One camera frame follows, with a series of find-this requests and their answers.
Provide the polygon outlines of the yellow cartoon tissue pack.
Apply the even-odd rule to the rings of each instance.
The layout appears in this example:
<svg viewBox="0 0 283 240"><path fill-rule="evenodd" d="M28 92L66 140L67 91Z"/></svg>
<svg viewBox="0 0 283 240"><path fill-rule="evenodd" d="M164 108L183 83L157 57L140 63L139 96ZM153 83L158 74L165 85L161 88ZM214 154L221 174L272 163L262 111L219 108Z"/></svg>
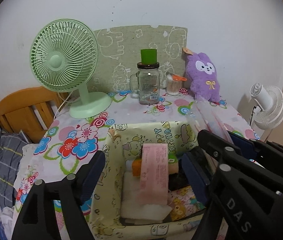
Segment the yellow cartoon tissue pack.
<svg viewBox="0 0 283 240"><path fill-rule="evenodd" d="M184 219L205 208L197 200L191 186L169 192L168 204L172 208L170 212L172 221Z"/></svg>

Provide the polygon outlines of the pink tissue packet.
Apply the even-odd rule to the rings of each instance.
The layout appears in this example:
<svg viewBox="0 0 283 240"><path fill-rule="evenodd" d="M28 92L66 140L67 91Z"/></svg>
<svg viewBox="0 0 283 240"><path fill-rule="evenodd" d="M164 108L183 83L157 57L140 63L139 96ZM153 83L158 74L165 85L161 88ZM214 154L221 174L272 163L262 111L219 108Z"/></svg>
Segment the pink tissue packet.
<svg viewBox="0 0 283 240"><path fill-rule="evenodd" d="M142 204L167 205L169 161L166 144L143 144L139 198Z"/></svg>

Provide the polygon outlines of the white cloth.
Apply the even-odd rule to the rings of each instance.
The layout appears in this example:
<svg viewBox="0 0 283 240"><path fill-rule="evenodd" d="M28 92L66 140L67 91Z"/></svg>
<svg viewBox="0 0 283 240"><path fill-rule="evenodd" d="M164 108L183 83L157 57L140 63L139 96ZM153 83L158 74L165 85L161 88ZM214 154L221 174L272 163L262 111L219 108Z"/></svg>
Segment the white cloth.
<svg viewBox="0 0 283 240"><path fill-rule="evenodd" d="M162 222L172 211L169 205L142 204L139 198L139 178L125 172L123 178L120 216L124 219Z"/></svg>

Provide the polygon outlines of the clear plastic pencil case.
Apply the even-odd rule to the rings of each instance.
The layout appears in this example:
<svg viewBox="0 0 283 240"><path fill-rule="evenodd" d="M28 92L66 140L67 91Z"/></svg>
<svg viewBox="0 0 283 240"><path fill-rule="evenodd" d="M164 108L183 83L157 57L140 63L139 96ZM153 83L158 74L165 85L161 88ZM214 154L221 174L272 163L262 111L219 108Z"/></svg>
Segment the clear plastic pencil case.
<svg viewBox="0 0 283 240"><path fill-rule="evenodd" d="M211 105L206 100L196 100L191 109L186 113L186 119L195 135L201 130L207 130L229 143L233 143L223 122L214 113Z"/></svg>

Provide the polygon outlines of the white standing fan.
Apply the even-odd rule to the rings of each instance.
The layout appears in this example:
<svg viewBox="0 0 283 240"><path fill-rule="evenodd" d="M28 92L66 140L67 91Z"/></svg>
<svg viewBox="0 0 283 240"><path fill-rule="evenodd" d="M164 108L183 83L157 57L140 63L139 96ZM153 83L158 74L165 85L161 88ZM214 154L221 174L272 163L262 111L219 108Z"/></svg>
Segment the white standing fan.
<svg viewBox="0 0 283 240"><path fill-rule="evenodd" d="M254 119L259 129L274 129L282 123L283 92L279 87L256 83L250 89L250 96L260 108Z"/></svg>

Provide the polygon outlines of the floral tablecloth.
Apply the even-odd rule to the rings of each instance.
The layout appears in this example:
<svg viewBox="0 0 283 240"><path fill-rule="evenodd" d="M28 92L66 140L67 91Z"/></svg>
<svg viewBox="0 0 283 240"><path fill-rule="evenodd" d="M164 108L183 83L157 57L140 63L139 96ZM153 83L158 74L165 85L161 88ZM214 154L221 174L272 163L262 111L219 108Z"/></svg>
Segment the floral tablecloth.
<svg viewBox="0 0 283 240"><path fill-rule="evenodd" d="M98 150L102 150L108 130L113 125L186 122L186 113L194 102L193 96L185 88L176 96L162 94L155 105L141 105L128 92L111 92L109 96L112 99L111 106L94 117L74 119L68 110L64 109L51 124L18 181L14 218L19 216L28 192L36 180L42 179L49 183L77 172ZM91 205L92 198L82 205L88 225ZM183 239L193 232L195 230L166 239Z"/></svg>

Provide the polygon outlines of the purple plush bunny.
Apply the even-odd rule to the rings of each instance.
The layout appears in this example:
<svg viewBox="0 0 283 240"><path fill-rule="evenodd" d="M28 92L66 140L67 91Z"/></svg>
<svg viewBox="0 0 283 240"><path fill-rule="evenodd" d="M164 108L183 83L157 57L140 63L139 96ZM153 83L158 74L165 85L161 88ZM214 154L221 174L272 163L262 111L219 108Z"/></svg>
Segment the purple plush bunny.
<svg viewBox="0 0 283 240"><path fill-rule="evenodd" d="M190 89L195 98L219 102L221 97L217 70L208 55L189 52L186 58L186 74L191 80Z"/></svg>

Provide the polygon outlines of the cotton swab jar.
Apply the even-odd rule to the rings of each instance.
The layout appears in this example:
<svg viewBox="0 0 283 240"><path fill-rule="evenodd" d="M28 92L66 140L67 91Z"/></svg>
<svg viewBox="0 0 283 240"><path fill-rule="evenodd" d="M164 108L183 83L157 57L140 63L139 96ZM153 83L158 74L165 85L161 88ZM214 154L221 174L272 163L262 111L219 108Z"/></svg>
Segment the cotton swab jar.
<svg viewBox="0 0 283 240"><path fill-rule="evenodd" d="M187 81L187 78L173 74L171 72L166 73L166 92L169 95L178 95L179 90L182 87L182 83Z"/></svg>

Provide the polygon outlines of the grey plaid pillow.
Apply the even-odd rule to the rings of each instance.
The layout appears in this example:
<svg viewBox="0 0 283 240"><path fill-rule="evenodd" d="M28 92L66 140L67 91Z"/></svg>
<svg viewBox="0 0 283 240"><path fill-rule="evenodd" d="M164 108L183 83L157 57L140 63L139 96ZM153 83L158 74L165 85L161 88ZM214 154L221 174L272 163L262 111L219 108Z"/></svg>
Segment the grey plaid pillow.
<svg viewBox="0 0 283 240"><path fill-rule="evenodd" d="M0 207L13 207L17 195L14 182L28 138L22 132L9 133L0 127Z"/></svg>

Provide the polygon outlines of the yellow cartoon fabric bin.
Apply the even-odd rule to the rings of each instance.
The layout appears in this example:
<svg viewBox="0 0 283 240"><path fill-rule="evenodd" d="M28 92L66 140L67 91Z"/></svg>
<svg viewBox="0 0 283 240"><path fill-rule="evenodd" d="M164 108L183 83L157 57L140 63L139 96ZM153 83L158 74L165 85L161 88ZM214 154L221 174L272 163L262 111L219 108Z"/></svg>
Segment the yellow cartoon fabric bin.
<svg viewBox="0 0 283 240"><path fill-rule="evenodd" d="M160 239L197 228L200 215L180 222L124 225L120 209L126 161L140 157L144 143L167 144L172 160L198 145L184 121L113 125L102 148L106 163L92 196L89 227L96 239Z"/></svg>

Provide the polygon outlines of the glass mason jar mug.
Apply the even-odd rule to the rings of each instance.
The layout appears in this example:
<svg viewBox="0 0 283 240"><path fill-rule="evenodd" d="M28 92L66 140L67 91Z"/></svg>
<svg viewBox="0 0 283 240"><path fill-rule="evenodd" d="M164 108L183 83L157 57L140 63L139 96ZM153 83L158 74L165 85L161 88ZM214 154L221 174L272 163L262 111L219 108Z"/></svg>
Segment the glass mason jar mug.
<svg viewBox="0 0 283 240"><path fill-rule="evenodd" d="M129 77L130 91L141 105L154 105L160 98L159 63L137 64L137 72Z"/></svg>

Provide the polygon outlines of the green plastic cup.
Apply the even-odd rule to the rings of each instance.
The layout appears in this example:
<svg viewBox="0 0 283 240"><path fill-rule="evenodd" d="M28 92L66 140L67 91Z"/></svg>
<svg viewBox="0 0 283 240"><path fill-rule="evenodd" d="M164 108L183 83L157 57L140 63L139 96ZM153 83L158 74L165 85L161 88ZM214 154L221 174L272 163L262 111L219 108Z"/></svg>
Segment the green plastic cup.
<svg viewBox="0 0 283 240"><path fill-rule="evenodd" d="M157 50L156 49L142 49L141 63L143 65L151 65L157 63Z"/></svg>

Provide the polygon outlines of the wooden bed headboard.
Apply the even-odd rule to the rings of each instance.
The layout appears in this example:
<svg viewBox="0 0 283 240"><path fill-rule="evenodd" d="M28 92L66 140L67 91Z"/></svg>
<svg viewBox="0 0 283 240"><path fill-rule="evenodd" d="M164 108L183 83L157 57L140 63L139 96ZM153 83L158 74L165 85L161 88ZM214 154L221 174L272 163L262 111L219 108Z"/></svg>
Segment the wooden bed headboard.
<svg viewBox="0 0 283 240"><path fill-rule="evenodd" d="M68 93L59 95L44 87L26 88L0 101L0 127L9 133L24 132L38 143L53 122L51 102L60 107Z"/></svg>

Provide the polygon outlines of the green desk fan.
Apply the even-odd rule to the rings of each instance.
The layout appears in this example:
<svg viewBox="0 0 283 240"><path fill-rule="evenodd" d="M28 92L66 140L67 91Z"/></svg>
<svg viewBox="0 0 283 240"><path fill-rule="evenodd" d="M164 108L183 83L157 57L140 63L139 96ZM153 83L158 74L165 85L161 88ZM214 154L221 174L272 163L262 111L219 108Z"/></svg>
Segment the green desk fan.
<svg viewBox="0 0 283 240"><path fill-rule="evenodd" d="M78 20L59 19L44 26L30 49L30 66L34 77L48 90L79 93L71 103L69 114L85 119L105 111L112 103L104 92L89 92L99 59L97 40L91 29Z"/></svg>

